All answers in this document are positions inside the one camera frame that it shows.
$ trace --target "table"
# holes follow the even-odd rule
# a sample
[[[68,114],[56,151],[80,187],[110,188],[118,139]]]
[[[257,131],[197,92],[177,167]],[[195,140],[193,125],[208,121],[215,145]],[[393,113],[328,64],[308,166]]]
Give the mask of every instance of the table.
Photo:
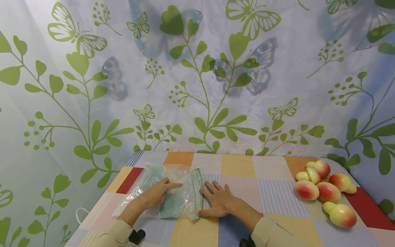
[[[216,180],[222,186],[227,183],[235,196],[274,219],[309,247],[394,246],[395,225],[338,163],[322,158],[330,165],[331,174],[347,174],[357,186],[357,193],[343,194],[339,202],[353,208],[357,215],[357,224],[352,229],[333,225],[318,200],[308,202],[295,194],[295,174],[305,170],[308,161],[317,160],[304,157],[138,151],[115,177],[66,246],[89,247],[106,231],[114,220],[113,212],[146,162],[183,164],[190,169],[200,167],[204,180]],[[142,247],[238,247],[240,240],[249,235],[248,229],[231,215],[220,219],[201,219],[195,224],[188,219],[141,217],[134,228],[146,232]]]

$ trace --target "sleeve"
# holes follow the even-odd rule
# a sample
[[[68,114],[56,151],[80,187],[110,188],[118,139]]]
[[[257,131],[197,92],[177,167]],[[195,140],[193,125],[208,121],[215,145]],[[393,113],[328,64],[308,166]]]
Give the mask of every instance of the sleeve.
[[[92,247],[125,247],[133,228],[122,220],[115,220],[108,230],[101,234]]]
[[[258,221],[251,238],[256,247],[306,247],[297,237],[267,216]]]

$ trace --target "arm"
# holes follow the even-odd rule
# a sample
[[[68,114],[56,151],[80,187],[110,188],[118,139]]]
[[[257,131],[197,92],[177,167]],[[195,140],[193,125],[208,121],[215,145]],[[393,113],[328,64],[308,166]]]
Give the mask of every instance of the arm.
[[[245,201],[232,195],[228,185],[225,190],[216,182],[205,182],[213,192],[200,190],[211,202],[211,208],[198,212],[200,217],[223,217],[232,214],[238,218],[251,232],[256,247],[304,247],[298,238],[278,225],[269,217],[265,217]]]
[[[125,247],[133,231],[133,225],[140,215],[146,209],[158,207],[165,200],[168,190],[181,186],[182,184],[179,183],[170,183],[167,177],[154,184],[139,197],[129,202],[118,219],[96,239],[92,247]]]

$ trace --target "black object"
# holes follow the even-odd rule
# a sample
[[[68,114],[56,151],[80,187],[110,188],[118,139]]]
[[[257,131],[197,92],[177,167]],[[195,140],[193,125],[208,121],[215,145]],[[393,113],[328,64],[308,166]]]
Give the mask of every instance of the black object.
[[[240,241],[240,247],[256,247],[251,235],[248,236],[248,240],[242,239]]]
[[[134,243],[135,245],[138,245],[141,243],[141,241],[145,238],[145,231],[144,230],[139,230],[136,232],[135,230],[132,231],[132,234],[129,236],[129,242]]]

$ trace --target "plastic bag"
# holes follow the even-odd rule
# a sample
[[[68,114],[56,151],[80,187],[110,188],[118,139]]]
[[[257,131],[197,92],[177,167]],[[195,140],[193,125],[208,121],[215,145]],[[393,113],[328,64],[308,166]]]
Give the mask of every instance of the plastic bag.
[[[143,172],[113,215],[120,215],[130,201],[141,195],[156,182],[168,177],[170,182],[182,183],[183,186],[169,190],[165,195],[164,202],[158,208],[148,209],[141,216],[199,219],[197,212],[203,209],[203,195],[199,193],[199,189],[203,188],[203,181],[199,168],[189,172],[187,170],[188,167],[183,165],[166,165],[164,167],[146,163]]]

